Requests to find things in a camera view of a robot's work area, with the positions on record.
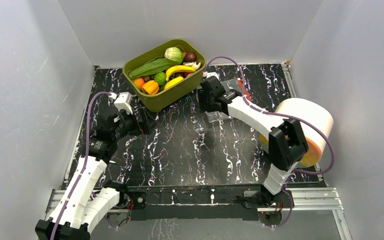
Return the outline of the yellow banana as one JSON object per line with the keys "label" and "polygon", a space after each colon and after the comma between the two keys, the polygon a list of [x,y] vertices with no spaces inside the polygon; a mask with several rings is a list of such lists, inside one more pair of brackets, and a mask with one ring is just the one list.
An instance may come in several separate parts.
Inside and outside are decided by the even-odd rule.
{"label": "yellow banana", "polygon": [[165,84],[165,86],[164,86],[164,90],[167,90],[167,89],[173,87],[174,85],[176,85],[177,83],[179,83],[179,82],[181,82],[181,81],[183,81],[183,80],[184,80],[184,78],[183,78],[182,76],[178,76],[178,77],[173,78],[172,80],[169,80],[169,81]]}
{"label": "yellow banana", "polygon": [[168,82],[170,77],[176,73],[194,73],[196,70],[191,66],[186,65],[175,65],[168,68],[165,72],[166,78],[165,80]]}

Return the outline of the lower yellow banana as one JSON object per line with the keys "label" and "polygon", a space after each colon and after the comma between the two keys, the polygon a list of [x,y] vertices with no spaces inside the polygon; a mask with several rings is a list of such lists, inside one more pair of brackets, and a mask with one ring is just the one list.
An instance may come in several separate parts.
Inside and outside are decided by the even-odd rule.
{"label": "lower yellow banana", "polygon": [[181,81],[183,81],[183,80],[184,80],[184,78],[183,78],[182,76],[178,76],[178,77],[173,78],[172,80],[169,80],[169,81],[165,84],[165,86],[164,86],[164,90],[167,90],[167,89],[173,87],[174,85],[176,85],[177,83],[179,83],[179,82],[181,82]]}

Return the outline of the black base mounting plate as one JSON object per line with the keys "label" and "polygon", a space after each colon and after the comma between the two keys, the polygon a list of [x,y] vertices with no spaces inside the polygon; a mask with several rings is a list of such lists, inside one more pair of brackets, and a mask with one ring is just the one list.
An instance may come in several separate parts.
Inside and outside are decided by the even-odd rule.
{"label": "black base mounting plate", "polygon": [[269,197],[261,184],[129,186],[134,221],[242,219],[279,223],[294,206],[289,190]]}

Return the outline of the olive green plastic bin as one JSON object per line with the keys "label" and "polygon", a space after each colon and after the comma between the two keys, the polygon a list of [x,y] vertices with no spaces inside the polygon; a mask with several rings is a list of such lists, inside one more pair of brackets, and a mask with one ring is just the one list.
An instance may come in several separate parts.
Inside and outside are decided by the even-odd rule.
{"label": "olive green plastic bin", "polygon": [[[195,53],[196,62],[201,63],[201,67],[193,73],[178,72],[172,75],[169,81],[176,77],[183,77],[184,79],[167,90],[164,90],[165,85],[163,85],[159,87],[159,92],[155,95],[148,95],[142,92],[141,89],[138,89],[133,83],[135,78],[128,77],[129,73],[150,61],[164,58],[165,50],[171,47],[178,47],[183,52],[183,55],[189,52]],[[183,39],[172,39],[128,61],[123,66],[122,72],[132,85],[133,90],[143,105],[151,112],[159,112],[163,108],[195,90],[200,85],[202,74],[206,66],[207,62],[205,57],[187,41]],[[141,76],[139,78],[143,78],[145,82],[148,82],[149,80],[154,80],[154,76],[155,74],[152,74]]]}

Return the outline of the green bumpy lime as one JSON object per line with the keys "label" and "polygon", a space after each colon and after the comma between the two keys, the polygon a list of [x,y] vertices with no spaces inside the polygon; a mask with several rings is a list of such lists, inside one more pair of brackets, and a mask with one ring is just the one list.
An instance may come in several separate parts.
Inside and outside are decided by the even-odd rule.
{"label": "green bumpy lime", "polygon": [[154,75],[153,80],[161,87],[166,84],[166,77],[164,72],[159,72]]}

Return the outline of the dark purple fruit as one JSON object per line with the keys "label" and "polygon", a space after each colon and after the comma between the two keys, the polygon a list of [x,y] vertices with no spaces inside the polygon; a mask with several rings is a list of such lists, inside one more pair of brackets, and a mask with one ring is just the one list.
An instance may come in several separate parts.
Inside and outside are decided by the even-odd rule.
{"label": "dark purple fruit", "polygon": [[183,62],[184,63],[193,63],[197,59],[196,55],[194,52],[187,52],[183,56]]}

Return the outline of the upper yellow banana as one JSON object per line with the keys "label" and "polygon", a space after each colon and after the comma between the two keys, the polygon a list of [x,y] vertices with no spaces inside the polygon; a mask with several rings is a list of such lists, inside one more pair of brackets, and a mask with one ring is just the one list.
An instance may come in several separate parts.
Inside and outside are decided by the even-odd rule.
{"label": "upper yellow banana", "polygon": [[166,78],[165,80],[168,82],[170,77],[176,73],[194,73],[196,70],[191,66],[186,65],[175,65],[168,68],[165,72]]}

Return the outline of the white orange cylinder drum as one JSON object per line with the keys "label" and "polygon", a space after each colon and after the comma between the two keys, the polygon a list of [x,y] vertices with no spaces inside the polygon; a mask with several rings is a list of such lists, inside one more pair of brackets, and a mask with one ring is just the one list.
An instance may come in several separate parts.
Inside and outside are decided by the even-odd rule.
{"label": "white orange cylinder drum", "polygon": [[317,164],[334,123],[326,109],[303,98],[284,100],[274,112],[263,110],[258,120],[268,159],[281,171]]}

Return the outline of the green white cabbage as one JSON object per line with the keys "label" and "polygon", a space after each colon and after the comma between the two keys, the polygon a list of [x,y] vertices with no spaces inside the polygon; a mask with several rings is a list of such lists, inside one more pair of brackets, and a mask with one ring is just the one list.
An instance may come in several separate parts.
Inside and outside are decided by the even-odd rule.
{"label": "green white cabbage", "polygon": [[164,52],[164,57],[178,63],[182,63],[184,59],[183,52],[178,47],[167,48]]}

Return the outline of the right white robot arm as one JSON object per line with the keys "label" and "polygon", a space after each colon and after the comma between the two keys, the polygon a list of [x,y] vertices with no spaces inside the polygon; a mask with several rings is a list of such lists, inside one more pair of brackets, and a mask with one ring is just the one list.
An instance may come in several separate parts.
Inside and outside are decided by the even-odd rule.
{"label": "right white robot arm", "polygon": [[282,199],[281,191],[290,174],[309,150],[300,121],[259,108],[236,89],[225,89],[215,76],[201,81],[197,97],[202,111],[224,113],[265,137],[267,146],[264,151],[270,161],[267,177],[259,193],[244,196],[243,200],[258,206],[275,207]]}

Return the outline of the green leafy vegetable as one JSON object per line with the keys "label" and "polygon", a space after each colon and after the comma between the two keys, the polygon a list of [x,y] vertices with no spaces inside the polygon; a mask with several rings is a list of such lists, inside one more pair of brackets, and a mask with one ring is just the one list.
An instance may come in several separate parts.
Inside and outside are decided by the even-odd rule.
{"label": "green leafy vegetable", "polygon": [[134,69],[128,74],[128,77],[136,79],[143,76],[154,75],[163,72],[172,66],[179,65],[180,63],[180,61],[171,60],[165,57],[158,58]]}

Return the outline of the small orange fruit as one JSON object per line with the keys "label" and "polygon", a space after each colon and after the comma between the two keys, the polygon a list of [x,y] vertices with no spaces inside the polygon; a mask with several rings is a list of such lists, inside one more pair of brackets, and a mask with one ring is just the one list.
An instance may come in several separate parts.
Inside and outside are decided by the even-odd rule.
{"label": "small orange fruit", "polygon": [[146,83],[146,81],[142,77],[138,77],[133,80],[134,85],[138,88],[141,89],[142,86]]}

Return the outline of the orange bell pepper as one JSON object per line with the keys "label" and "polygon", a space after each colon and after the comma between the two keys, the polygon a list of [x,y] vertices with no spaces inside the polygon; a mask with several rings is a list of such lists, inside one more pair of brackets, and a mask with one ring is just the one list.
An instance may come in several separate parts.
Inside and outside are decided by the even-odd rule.
{"label": "orange bell pepper", "polygon": [[159,92],[159,90],[160,90],[160,86],[154,80],[149,80],[145,82],[141,87],[141,91],[148,95],[155,95]]}

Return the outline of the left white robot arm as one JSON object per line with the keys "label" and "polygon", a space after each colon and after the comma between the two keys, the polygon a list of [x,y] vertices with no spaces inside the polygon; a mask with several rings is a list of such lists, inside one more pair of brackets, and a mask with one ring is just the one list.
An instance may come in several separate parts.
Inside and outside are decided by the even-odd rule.
{"label": "left white robot arm", "polygon": [[125,109],[97,118],[85,143],[85,155],[59,203],[46,220],[39,220],[35,233],[40,240],[89,240],[97,224],[113,207],[124,208],[133,199],[125,183],[108,181],[93,197],[100,176],[118,149],[118,141],[126,136],[149,135],[155,120],[145,107],[140,117]]}

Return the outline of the clear zip top bag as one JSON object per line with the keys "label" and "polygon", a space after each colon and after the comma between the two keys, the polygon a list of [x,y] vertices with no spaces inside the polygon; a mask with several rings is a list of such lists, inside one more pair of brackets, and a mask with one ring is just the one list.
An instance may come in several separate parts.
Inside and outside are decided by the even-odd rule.
{"label": "clear zip top bag", "polygon": [[207,115],[210,123],[227,119],[238,119],[249,126],[260,124],[258,114],[245,104],[245,97],[239,92],[243,89],[240,81],[219,81],[211,76],[201,81],[197,88],[200,110]]}

